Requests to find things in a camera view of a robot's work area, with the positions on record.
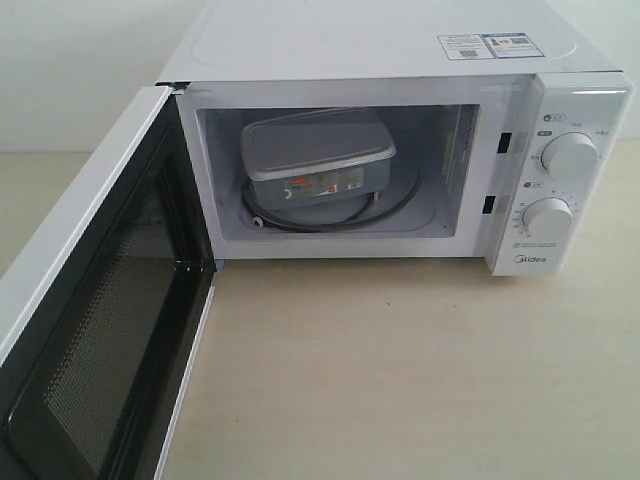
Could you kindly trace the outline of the blue white label sticker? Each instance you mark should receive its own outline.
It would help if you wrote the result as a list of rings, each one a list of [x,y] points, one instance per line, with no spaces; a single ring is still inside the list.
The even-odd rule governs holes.
[[[544,57],[526,33],[450,34],[437,39],[452,61]]]

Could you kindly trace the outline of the white Midea microwave oven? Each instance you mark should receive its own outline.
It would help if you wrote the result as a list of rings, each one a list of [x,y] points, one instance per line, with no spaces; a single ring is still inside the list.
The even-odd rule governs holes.
[[[447,58],[437,36],[526,33],[542,58]],[[190,158],[206,170],[206,224],[218,261],[480,258],[493,275],[552,275],[565,264],[634,87],[622,67],[542,1],[211,1],[161,71],[184,86]],[[362,229],[259,227],[242,199],[243,129],[331,108],[369,108],[405,137],[421,184]],[[542,167],[555,138],[587,135],[589,175]],[[523,211],[564,200],[571,230],[532,236]]]

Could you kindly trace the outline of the white microwave door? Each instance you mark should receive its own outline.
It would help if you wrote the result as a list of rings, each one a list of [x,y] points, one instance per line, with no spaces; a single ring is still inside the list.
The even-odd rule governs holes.
[[[1,280],[1,475],[162,476],[216,271],[184,86],[141,89]]]

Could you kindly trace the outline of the white lidded plastic container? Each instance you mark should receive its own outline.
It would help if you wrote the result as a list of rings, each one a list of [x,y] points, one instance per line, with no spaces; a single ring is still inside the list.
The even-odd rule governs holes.
[[[260,207],[284,210],[380,191],[397,154],[369,108],[331,108],[254,122],[241,134]]]

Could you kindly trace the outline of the glass turntable plate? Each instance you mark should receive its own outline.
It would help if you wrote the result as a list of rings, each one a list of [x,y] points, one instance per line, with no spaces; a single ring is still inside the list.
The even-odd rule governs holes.
[[[284,210],[266,210],[257,203],[250,180],[243,186],[245,208],[259,227],[295,233],[331,233],[362,229],[396,214],[411,201],[421,184],[421,169],[409,157],[404,136],[389,131],[397,154],[386,188],[337,201]]]

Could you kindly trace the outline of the upper white power knob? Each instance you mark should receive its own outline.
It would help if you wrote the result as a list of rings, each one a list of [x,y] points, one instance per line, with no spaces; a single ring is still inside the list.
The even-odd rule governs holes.
[[[541,164],[555,179],[574,179],[589,175],[599,161],[591,139],[578,132],[561,135],[543,150]]]

